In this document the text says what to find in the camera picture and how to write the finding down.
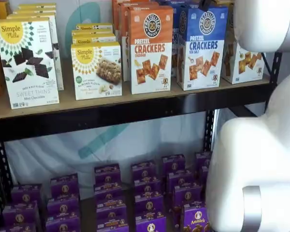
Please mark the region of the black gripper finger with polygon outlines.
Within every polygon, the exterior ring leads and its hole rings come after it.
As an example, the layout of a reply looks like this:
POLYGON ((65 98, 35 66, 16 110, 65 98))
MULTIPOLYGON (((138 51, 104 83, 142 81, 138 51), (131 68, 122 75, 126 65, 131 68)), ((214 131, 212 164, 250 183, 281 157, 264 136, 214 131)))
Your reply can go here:
POLYGON ((211 0, 200 0, 199 1, 199 9, 202 11, 208 11, 210 5, 211 5, 211 0))

